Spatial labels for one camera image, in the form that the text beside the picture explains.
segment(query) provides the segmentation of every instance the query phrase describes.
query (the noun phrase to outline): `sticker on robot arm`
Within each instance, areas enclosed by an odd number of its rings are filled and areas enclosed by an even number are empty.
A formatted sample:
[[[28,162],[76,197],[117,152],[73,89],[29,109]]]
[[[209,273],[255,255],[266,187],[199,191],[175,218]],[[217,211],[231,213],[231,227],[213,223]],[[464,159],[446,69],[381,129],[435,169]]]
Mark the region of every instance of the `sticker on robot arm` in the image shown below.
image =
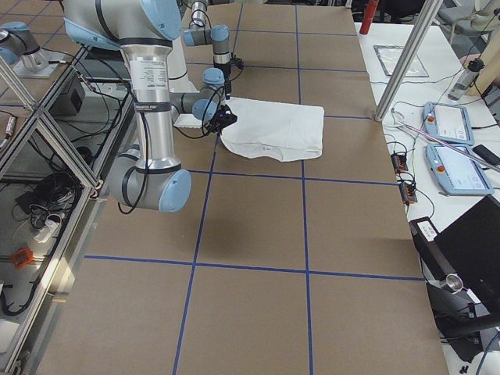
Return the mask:
[[[168,75],[163,61],[129,62],[134,90],[168,90]]]

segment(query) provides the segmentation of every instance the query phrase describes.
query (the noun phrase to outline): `red bottle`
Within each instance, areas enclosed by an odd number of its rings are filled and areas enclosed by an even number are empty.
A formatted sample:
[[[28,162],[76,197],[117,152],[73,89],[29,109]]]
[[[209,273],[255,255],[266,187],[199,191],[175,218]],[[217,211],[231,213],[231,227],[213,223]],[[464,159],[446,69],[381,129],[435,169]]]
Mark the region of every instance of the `red bottle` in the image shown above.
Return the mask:
[[[373,18],[375,17],[375,12],[377,11],[378,2],[379,0],[368,0],[365,16],[362,18],[361,29],[359,30],[360,34],[368,34],[368,30],[370,29]]]

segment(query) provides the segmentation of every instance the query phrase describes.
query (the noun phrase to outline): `white towel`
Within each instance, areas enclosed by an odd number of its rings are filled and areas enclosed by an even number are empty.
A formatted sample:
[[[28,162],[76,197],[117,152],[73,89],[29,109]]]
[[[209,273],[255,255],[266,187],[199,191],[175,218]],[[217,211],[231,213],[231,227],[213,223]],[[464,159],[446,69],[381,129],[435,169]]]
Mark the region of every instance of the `white towel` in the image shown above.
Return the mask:
[[[227,101],[237,122],[221,140],[231,152],[281,162],[313,159],[323,151],[324,109],[309,105],[232,98]]]

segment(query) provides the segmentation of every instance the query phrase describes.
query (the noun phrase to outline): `orange connector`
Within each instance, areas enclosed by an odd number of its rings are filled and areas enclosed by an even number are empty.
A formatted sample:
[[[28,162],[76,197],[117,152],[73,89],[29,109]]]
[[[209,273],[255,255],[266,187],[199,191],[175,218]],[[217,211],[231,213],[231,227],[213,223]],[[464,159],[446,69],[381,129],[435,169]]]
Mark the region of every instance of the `orange connector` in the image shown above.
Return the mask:
[[[10,262],[16,267],[16,270],[20,270],[25,265],[34,261],[33,252],[27,246],[24,248],[18,248],[10,256]]]

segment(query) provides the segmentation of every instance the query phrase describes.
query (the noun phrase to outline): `grid of blue tape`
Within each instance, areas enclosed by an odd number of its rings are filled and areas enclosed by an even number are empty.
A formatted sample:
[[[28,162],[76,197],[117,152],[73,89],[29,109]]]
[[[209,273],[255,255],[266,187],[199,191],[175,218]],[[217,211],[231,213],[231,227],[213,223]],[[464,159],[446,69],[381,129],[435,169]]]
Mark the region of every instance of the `grid of blue tape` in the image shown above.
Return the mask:
[[[18,5],[21,2],[21,0],[18,0],[18,2],[11,8],[14,9],[16,5]],[[36,15],[39,16],[40,14],[43,13],[43,11],[47,8],[48,4]],[[238,32],[239,31],[246,31],[246,30],[241,30],[239,25],[241,22],[241,15],[243,13],[243,7],[244,5],[241,6],[240,14],[238,17],[238,23],[237,23],[237,29],[233,30],[235,32],[235,39],[234,39],[234,47],[233,51],[236,48],[236,44],[238,42]],[[4,14],[0,13],[0,21],[3,17]],[[60,30],[63,28],[63,25],[59,27],[59,29],[54,33],[51,34],[51,37],[47,40],[47,42],[44,44],[47,45],[57,34],[59,34]],[[296,68],[280,68],[276,66],[247,66],[247,67],[255,67],[255,68],[276,68],[276,69],[293,69],[297,70],[298,72],[298,103],[302,104],[302,97],[301,97],[301,82],[300,82],[300,72],[301,70],[321,70],[321,71],[343,71],[343,72],[366,72],[365,70],[340,70],[340,69],[311,69],[311,68],[301,68],[300,67],[300,51],[299,51],[299,35],[300,34],[324,34],[324,33],[299,33],[298,32],[298,7],[295,6],[295,32],[284,32],[285,34],[295,34],[296,39],[297,39],[297,67]],[[324,35],[338,35],[338,36],[346,36],[346,37],[356,37],[355,34],[324,34]],[[208,63],[192,63],[193,65],[207,65],[211,66],[211,64]],[[326,118],[347,118],[347,119],[368,119],[366,116],[342,116],[342,115],[327,115],[325,116]],[[267,272],[281,272],[281,273],[300,273],[304,274],[305,276],[305,289],[306,289],[306,305],[307,305],[307,325],[308,325],[308,343],[309,343],[309,375],[314,374],[314,362],[313,362],[313,327],[312,327],[312,313],[311,313],[311,291],[310,291],[310,275],[324,275],[324,276],[331,276],[331,277],[361,277],[361,278],[372,278],[372,279],[385,279],[385,280],[407,280],[407,281],[423,281],[423,278],[420,277],[398,277],[398,276],[389,276],[389,275],[375,275],[375,274],[365,274],[365,273],[339,273],[339,272],[328,272],[328,271],[319,271],[319,270],[311,270],[309,268],[309,245],[308,245],[308,233],[307,233],[307,200],[306,200],[306,184],[305,182],[307,180],[315,180],[315,181],[323,181],[323,182],[340,182],[340,183],[348,183],[348,184],[380,184],[380,185],[389,185],[389,186],[396,186],[395,183],[388,183],[388,182],[379,182],[379,181],[360,181],[360,180],[339,180],[339,179],[324,179],[324,178],[311,178],[311,177],[306,177],[305,176],[305,163],[302,160],[301,161],[301,173],[302,175],[300,177],[288,177],[288,176],[273,176],[273,175],[248,175],[244,173],[224,173],[224,172],[215,172],[213,170],[215,166],[215,161],[216,161],[216,146],[217,146],[218,140],[216,140],[216,143],[214,145],[213,149],[213,156],[212,156],[212,163],[210,166],[210,171],[200,171],[200,170],[192,170],[191,172],[193,173],[206,173],[209,175],[209,180],[207,183],[206,191],[205,191],[205,199],[203,203],[203,210],[202,210],[202,217],[200,219],[200,224],[199,224],[199,229],[198,229],[198,236],[196,240],[196,248],[195,248],[195,254],[193,257],[192,262],[183,262],[183,261],[175,261],[175,260],[165,260],[165,259],[142,259],[142,258],[126,258],[126,257],[116,257],[116,256],[104,256],[104,255],[86,255],[86,259],[99,259],[99,260],[115,260],[115,261],[122,261],[122,262],[139,262],[139,263],[165,263],[165,264],[172,264],[172,265],[183,265],[183,266],[190,266],[191,267],[191,274],[189,278],[189,284],[187,288],[187,294],[185,298],[185,303],[184,303],[184,312],[182,316],[182,322],[180,326],[180,333],[179,333],[179,338],[177,341],[177,350],[176,350],[176,356],[175,356],[175,361],[173,365],[173,375],[177,375],[177,369],[179,366],[179,361],[180,361],[180,353],[182,349],[182,341],[184,338],[184,328],[186,326],[186,322],[188,319],[188,310],[189,310],[189,304],[190,304],[190,299],[191,299],[191,291],[193,288],[193,283],[195,279],[195,271],[196,267],[212,267],[212,268],[227,268],[227,269],[237,269],[237,270],[258,270],[258,271],[267,271]],[[206,213],[206,208],[209,200],[209,193],[210,193],[210,186],[212,182],[212,177],[214,175],[230,175],[230,176],[251,176],[251,177],[261,177],[261,178],[285,178],[285,179],[293,179],[293,180],[301,180],[302,181],[302,211],[303,211],[303,222],[304,222],[304,252],[305,252],[305,267],[303,270],[293,270],[293,269],[286,269],[286,268],[273,268],[273,267],[259,267],[259,266],[237,266],[237,265],[228,265],[228,264],[219,264],[219,263],[207,263],[207,262],[198,262],[198,252],[199,252],[199,247],[201,243],[201,238],[202,238],[202,232],[203,232],[203,225],[205,221],[205,213]]]

